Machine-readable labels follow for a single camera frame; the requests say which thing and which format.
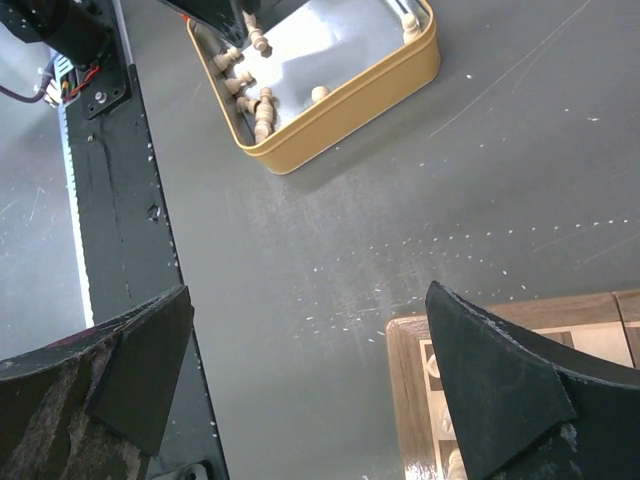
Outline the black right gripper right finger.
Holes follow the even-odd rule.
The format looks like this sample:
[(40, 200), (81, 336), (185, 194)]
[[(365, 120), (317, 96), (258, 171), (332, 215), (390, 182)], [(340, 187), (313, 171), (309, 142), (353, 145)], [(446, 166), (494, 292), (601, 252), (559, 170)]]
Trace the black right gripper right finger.
[(638, 478), (638, 370), (527, 330), (439, 282), (425, 307), (469, 478)]

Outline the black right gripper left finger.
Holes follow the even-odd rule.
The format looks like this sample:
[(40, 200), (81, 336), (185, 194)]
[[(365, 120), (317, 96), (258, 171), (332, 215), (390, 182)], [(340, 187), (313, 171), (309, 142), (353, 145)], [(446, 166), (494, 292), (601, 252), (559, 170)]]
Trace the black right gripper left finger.
[(142, 479), (159, 453), (192, 333), (178, 286), (1, 363), (4, 479)]

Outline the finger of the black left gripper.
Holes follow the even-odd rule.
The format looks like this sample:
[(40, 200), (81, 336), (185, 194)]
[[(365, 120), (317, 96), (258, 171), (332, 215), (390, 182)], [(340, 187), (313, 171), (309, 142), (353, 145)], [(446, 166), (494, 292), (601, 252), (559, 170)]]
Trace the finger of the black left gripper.
[(206, 25), (231, 45), (243, 45), (247, 39), (240, 1), (165, 0), (164, 4)]

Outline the gold metal tin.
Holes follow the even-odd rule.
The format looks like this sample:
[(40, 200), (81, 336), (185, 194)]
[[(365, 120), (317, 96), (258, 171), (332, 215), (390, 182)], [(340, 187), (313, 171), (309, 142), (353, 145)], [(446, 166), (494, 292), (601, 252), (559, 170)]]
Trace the gold metal tin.
[[(212, 59), (231, 44), (188, 20), (187, 32), (221, 108), (229, 134), (247, 156), (285, 175), (431, 83), (441, 56), (435, 12), (427, 1), (267, 1), (256, 19), (272, 52), (263, 57), (249, 39), (242, 57), (219, 72)], [(416, 15), (421, 34), (403, 42), (402, 16)], [(223, 80), (249, 71), (254, 81), (231, 95)], [(330, 94), (314, 103), (311, 91)], [(269, 87), (274, 131), (254, 140), (254, 115), (236, 106)]]

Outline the white rook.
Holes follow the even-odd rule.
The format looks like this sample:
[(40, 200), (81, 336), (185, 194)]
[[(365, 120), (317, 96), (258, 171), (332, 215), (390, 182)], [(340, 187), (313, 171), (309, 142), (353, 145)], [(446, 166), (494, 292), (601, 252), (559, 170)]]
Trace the white rook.
[(435, 355), (431, 355), (427, 361), (426, 361), (426, 371), (428, 373), (429, 376), (436, 378), (436, 379), (440, 379), (440, 371), (439, 371), (439, 367), (437, 364), (437, 359), (435, 357)]

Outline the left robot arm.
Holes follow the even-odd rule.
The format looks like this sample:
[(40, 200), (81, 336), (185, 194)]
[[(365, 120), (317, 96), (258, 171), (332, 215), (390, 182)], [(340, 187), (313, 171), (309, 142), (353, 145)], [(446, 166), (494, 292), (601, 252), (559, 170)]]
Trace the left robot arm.
[[(260, 9), (258, 1), (166, 0), (164, 4), (213, 28), (232, 45), (246, 38), (244, 15)], [(1, 23), (21, 41), (42, 42), (76, 66), (98, 61), (108, 50), (114, 31), (86, 1), (3, 1)]]

